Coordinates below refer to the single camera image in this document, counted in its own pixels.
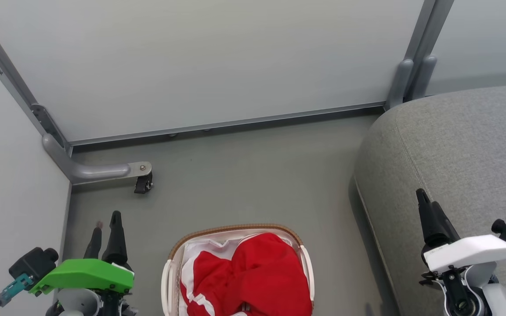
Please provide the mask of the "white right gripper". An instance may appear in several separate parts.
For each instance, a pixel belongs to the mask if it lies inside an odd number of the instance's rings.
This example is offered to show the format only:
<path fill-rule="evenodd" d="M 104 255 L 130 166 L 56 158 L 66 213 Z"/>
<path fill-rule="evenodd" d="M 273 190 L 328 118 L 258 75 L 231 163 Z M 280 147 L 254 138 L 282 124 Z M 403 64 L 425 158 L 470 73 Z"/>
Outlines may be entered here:
<path fill-rule="evenodd" d="M 506 260 L 506 241 L 494 235 L 461 239 L 437 201 L 431 201 L 423 188 L 416 190 L 424 243 L 434 248 L 424 253 L 431 272 Z"/>

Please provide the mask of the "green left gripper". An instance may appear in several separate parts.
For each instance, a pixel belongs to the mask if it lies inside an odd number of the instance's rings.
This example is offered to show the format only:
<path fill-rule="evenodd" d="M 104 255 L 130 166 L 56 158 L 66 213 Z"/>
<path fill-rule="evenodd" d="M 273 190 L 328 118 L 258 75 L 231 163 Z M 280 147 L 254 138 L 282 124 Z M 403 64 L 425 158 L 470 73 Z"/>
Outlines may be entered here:
<path fill-rule="evenodd" d="M 128 264 L 128 253 L 121 212 L 114 211 L 110 236 L 99 260 L 102 228 L 96 226 L 84 252 L 84 259 L 68 259 L 51 270 L 29 290 L 30 294 L 49 294 L 55 289 L 112 290 L 121 294 L 134 286 L 134 273 Z"/>

